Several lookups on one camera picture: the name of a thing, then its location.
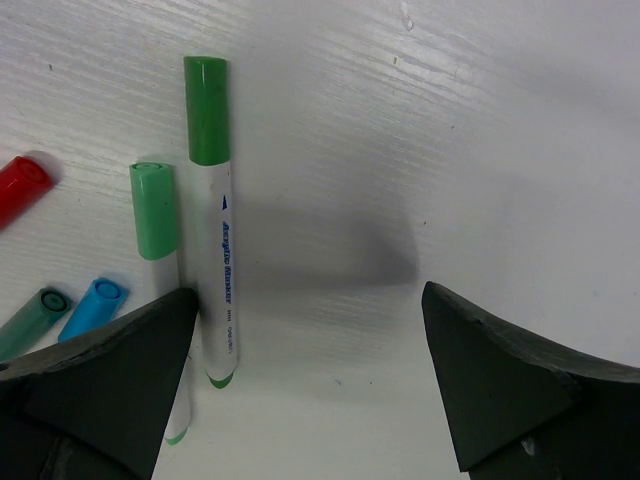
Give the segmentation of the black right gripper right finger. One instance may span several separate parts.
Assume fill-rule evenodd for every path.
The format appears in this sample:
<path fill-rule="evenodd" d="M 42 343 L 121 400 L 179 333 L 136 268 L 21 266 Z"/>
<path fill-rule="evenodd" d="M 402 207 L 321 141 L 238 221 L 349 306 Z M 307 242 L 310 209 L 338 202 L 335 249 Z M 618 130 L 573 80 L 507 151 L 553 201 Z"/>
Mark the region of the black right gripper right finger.
<path fill-rule="evenodd" d="M 422 310 L 461 472 L 638 478 L 638 368 L 551 341 L 434 282 Z"/>

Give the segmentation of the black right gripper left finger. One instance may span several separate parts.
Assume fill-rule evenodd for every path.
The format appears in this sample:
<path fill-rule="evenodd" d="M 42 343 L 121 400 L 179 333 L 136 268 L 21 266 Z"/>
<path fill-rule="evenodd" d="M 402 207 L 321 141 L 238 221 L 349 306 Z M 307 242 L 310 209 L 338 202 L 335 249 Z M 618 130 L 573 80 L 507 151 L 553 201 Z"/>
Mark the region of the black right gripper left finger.
<path fill-rule="evenodd" d="M 2 362 L 2 478 L 151 478 L 197 313 L 179 288 Z"/>

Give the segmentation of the light green marker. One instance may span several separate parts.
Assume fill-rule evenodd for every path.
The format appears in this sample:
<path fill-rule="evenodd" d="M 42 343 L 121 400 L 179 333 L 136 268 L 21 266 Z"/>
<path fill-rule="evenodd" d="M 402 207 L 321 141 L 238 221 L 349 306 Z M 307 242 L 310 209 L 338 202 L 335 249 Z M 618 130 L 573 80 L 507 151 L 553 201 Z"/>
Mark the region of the light green marker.
<path fill-rule="evenodd" d="M 180 286 L 174 175 L 170 165 L 149 160 L 130 165 L 129 175 L 144 299 L 149 302 Z"/>

